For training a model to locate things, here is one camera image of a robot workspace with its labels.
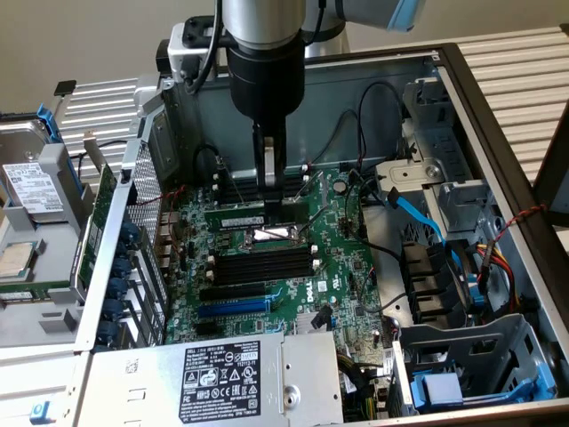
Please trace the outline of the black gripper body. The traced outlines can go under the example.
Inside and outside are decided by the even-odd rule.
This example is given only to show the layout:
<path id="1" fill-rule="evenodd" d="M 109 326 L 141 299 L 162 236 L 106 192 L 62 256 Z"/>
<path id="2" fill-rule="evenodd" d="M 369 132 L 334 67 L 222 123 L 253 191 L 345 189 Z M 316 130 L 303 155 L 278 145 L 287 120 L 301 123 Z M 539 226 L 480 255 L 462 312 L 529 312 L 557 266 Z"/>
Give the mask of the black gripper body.
<path id="1" fill-rule="evenodd" d="M 276 49 L 228 50 L 231 99 L 256 123 L 280 123 L 301 104 L 305 88 L 304 43 L 292 40 Z"/>

